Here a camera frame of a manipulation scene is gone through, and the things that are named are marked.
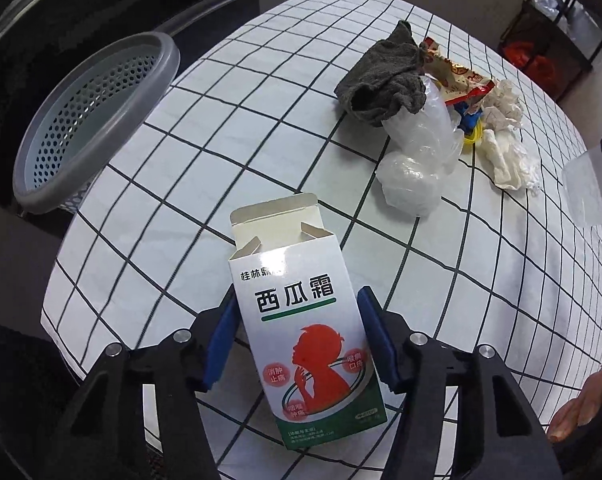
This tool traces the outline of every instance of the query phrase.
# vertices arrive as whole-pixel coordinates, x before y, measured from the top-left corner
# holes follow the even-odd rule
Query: metal rack
[[[511,41],[514,35],[524,35],[526,32],[531,32],[532,28],[537,28],[537,34],[539,31],[542,31],[542,34],[540,34],[542,39],[533,41],[534,49],[530,53],[529,60],[525,66],[520,68],[520,70],[524,73],[529,69],[537,56],[544,56],[548,53],[551,47],[557,45],[566,51],[569,56],[578,64],[578,72],[575,76],[572,76],[572,78],[569,79],[562,91],[557,96],[553,96],[556,98],[557,102],[560,102],[570,92],[570,90],[585,73],[588,73],[592,70],[593,62],[602,49],[602,37],[598,43],[590,43],[590,47],[593,46],[593,50],[588,52],[588,49],[585,48],[585,42],[589,38],[586,38],[586,41],[579,41],[579,38],[571,38],[565,30],[559,27],[561,19],[572,15],[575,4],[581,1],[585,1],[584,7],[591,9],[591,5],[588,0],[565,0],[561,5],[559,5],[559,12],[553,20],[543,14],[533,4],[532,0],[523,1],[520,12],[503,33],[498,45],[498,51],[503,56],[504,47],[509,41]],[[532,27],[524,28],[523,30],[517,28],[524,22],[526,17],[531,19],[533,22]],[[596,21],[596,26],[601,30],[602,34],[602,20],[597,17]]]

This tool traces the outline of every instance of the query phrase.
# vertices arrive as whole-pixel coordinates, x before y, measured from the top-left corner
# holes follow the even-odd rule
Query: yellow object
[[[476,126],[472,130],[472,133],[469,136],[465,136],[463,139],[464,146],[471,146],[475,144],[478,140],[481,140],[483,136],[483,123],[479,119],[476,123]]]

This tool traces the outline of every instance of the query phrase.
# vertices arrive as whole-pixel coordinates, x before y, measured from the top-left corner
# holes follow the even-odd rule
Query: white cardboard box
[[[386,421],[337,237],[302,193],[230,215],[230,269],[250,349],[289,449]]]

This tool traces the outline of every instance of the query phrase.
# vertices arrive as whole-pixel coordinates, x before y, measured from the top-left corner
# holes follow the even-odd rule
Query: green stripe
[[[316,303],[311,303],[309,305],[300,306],[299,308],[293,308],[292,310],[286,310],[285,312],[279,312],[277,314],[270,314],[269,316],[263,316],[261,321],[271,321],[273,319],[279,319],[280,317],[293,316],[294,314],[298,314],[299,312],[305,312],[306,310],[312,310],[313,308],[319,308],[320,306],[329,305],[331,303],[335,303],[337,301],[336,298],[329,298],[328,300],[317,301]]]

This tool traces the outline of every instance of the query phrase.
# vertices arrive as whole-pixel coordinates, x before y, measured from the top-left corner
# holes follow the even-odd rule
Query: human hand
[[[303,372],[304,370],[300,366],[297,366],[294,372],[294,382],[299,388],[305,388],[306,379]]]
[[[551,442],[565,440],[577,426],[588,424],[602,403],[602,368],[585,381],[578,397],[569,400],[552,417],[547,436]]]

